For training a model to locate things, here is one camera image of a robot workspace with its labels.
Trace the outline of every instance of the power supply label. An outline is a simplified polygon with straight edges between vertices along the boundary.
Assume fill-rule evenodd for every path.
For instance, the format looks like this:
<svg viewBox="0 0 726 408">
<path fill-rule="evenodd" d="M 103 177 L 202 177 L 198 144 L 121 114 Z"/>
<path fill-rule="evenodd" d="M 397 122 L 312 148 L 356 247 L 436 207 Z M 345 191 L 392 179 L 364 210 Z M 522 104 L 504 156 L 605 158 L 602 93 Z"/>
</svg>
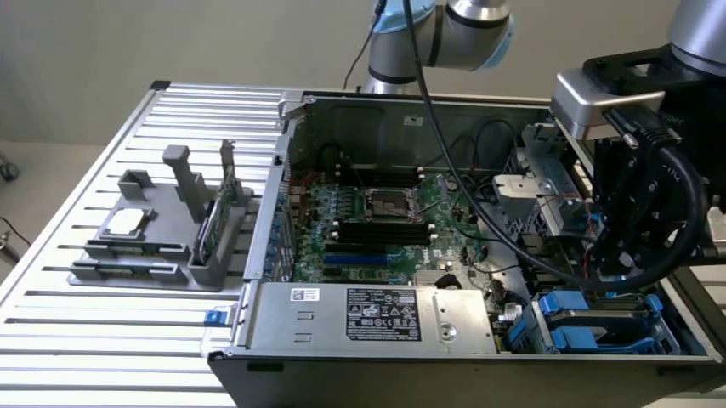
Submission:
<svg viewBox="0 0 726 408">
<path fill-rule="evenodd" d="M 349 288 L 345 334 L 369 342 L 420 342 L 417 291 Z"/>
</svg>

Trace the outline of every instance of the metal case panel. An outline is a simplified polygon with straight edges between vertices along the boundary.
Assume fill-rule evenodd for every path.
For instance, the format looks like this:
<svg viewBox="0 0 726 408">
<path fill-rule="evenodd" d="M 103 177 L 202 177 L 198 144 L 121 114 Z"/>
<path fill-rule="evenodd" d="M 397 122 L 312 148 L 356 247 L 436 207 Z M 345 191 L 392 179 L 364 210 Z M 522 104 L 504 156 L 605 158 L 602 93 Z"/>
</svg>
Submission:
<svg viewBox="0 0 726 408">
<path fill-rule="evenodd" d="M 296 300 L 293 295 L 301 289 L 316 293 L 318 300 Z M 356 300 L 353 291 L 380 292 L 385 297 L 392 296 L 389 292 L 416 292 L 417 302 L 413 307 L 418 311 L 414 310 L 413 313 L 418 316 L 418 322 L 405 318 L 412 315 L 405 310 L 409 306 L 397 307 L 394 298 L 386 304 L 376 305 L 374 313 L 368 319 L 366 311 L 361 310 L 366 305 Z M 352 324 L 346 319 L 349 315 L 364 315 L 364 319 L 370 320 L 370 326 L 365 327 L 370 327 L 372 331 L 406 324 L 410 329 L 405 329 L 404 338 L 414 339 L 420 336 L 420 341 L 353 340 L 346 334 L 346 328 Z M 409 332 L 413 331 L 417 334 L 410 337 Z M 365 351 L 370 357 L 397 350 L 420 354 L 421 358 L 497 352 L 480 291 L 449 291 L 425 286 L 302 283 L 262 285 L 250 347 L 260 353 L 268 350 L 276 354 L 285 354 L 285 350 L 318 351 L 322 354 L 330 350 Z"/>
</svg>

